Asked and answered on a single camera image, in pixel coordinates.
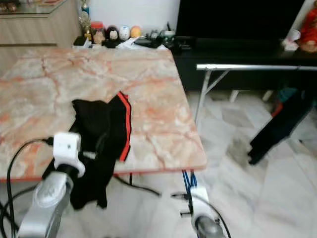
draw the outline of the television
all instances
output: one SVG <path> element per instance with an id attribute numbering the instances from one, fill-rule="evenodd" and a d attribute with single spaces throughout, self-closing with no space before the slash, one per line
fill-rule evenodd
<path id="1" fill-rule="evenodd" d="M 212 42 L 276 42 L 304 0 L 181 0 L 176 36 Z"/>

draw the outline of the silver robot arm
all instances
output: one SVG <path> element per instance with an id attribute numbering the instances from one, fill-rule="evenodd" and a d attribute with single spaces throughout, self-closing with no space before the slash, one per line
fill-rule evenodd
<path id="1" fill-rule="evenodd" d="M 54 136 L 56 171 L 51 172 L 34 190 L 32 205 L 18 232 L 19 238 L 56 237 L 62 213 L 70 201 L 73 179 L 85 172 L 85 166 L 78 159 L 79 150 L 78 134 L 61 132 Z"/>

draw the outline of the glass jar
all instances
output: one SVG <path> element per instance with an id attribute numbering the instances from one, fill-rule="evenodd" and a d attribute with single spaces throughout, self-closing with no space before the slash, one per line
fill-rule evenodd
<path id="1" fill-rule="evenodd" d="M 101 44 L 106 39 L 104 25 L 101 21 L 93 21 L 91 30 L 95 44 Z"/>

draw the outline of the pink marble surface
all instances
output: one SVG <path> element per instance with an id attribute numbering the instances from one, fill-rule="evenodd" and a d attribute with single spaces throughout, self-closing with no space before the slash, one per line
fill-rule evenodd
<path id="1" fill-rule="evenodd" d="M 202 169 L 207 159 L 170 51 L 30 51 L 0 80 L 0 179 L 26 140 L 67 131 L 73 99 L 108 102 L 119 90 L 132 106 L 131 150 L 115 173 Z M 33 144 L 14 179 L 39 178 L 52 148 Z"/>

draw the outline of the black cloth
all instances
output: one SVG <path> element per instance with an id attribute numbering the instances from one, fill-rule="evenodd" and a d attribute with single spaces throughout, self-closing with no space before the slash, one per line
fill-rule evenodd
<path id="1" fill-rule="evenodd" d="M 69 131 L 81 135 L 81 152 L 78 157 L 85 165 L 85 174 L 74 181 L 70 202 L 74 209 L 83 208 L 89 201 L 107 207 L 106 186 L 116 160 L 125 161 L 130 149 L 131 106 L 127 96 L 119 92 L 108 104 L 103 101 L 72 101 L 76 120 Z M 95 152 L 95 159 L 83 152 Z M 54 159 L 42 178 L 54 171 Z"/>
<path id="2" fill-rule="evenodd" d="M 284 104 L 283 109 L 250 142 L 249 164 L 257 164 L 272 146 L 288 137 L 298 123 L 312 109 L 316 92 L 298 90 Z"/>

